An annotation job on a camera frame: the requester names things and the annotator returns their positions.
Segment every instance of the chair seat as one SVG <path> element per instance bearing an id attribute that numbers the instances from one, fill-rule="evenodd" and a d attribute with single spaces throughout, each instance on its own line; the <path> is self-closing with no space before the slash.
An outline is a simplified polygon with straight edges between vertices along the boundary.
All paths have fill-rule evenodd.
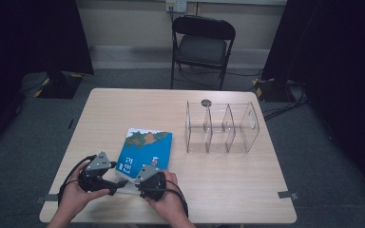
<path id="1" fill-rule="evenodd" d="M 226 55 L 226 46 L 224 40 L 184 35 L 176 59 L 222 66 Z"/>

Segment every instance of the book cover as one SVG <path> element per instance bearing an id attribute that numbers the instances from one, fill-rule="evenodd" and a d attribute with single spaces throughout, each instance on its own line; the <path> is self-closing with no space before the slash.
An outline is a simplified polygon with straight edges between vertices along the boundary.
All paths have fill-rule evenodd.
<path id="1" fill-rule="evenodd" d="M 167 169 L 172 133 L 129 128 L 115 166 L 117 178 L 135 182 L 144 165 Z"/>

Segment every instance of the chair backrest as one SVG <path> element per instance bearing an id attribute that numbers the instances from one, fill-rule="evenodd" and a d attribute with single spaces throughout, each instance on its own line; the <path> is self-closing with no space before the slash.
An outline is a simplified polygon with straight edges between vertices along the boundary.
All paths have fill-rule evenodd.
<path id="1" fill-rule="evenodd" d="M 172 28 L 173 33 L 221 40 L 234 41 L 236 37 L 236 30 L 228 22 L 194 15 L 184 15 L 176 18 Z"/>

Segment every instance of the folding chair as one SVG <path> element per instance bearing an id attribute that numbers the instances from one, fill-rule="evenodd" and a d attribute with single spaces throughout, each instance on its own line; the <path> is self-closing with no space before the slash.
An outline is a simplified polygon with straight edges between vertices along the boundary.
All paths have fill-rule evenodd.
<path id="1" fill-rule="evenodd" d="M 174 20 L 173 59 L 171 84 L 174 83 L 174 66 L 181 65 L 219 69 L 221 90 L 236 30 L 228 22 L 193 15 L 184 15 Z M 182 34 L 178 41 L 177 34 Z"/>

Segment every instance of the gray carpet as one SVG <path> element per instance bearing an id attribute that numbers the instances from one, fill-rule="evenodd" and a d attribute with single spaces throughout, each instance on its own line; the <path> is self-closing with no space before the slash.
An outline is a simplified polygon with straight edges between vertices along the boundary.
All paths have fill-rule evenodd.
<path id="1" fill-rule="evenodd" d="M 248 91 L 259 71 L 234 69 L 230 72 L 255 76 L 227 74 L 223 90 Z M 168 89 L 169 73 L 169 68 L 97 69 L 94 76 L 85 77 L 72 100 L 36 99 L 33 94 L 38 87 L 28 90 L 21 112 L 0 136 L 0 227 L 46 226 L 39 220 L 42 205 L 34 200 L 48 192 L 91 89 Z M 210 89 L 209 85 L 218 85 L 216 74 L 184 73 L 185 78 L 177 74 L 179 80 L 197 83 L 176 81 L 176 89 Z M 44 77 L 44 73 L 27 75 L 23 89 L 39 84 Z M 293 91 L 299 97 L 299 88 L 294 87 Z M 285 105 L 260 103 L 262 110 Z M 71 120 L 73 126 L 68 129 Z M 294 201 L 298 221 L 291 225 L 246 226 L 364 228 L 365 180 L 329 140 L 313 108 L 305 104 L 267 121 L 267 126 L 288 188 L 300 196 Z M 71 227 L 95 225 L 72 224 Z"/>

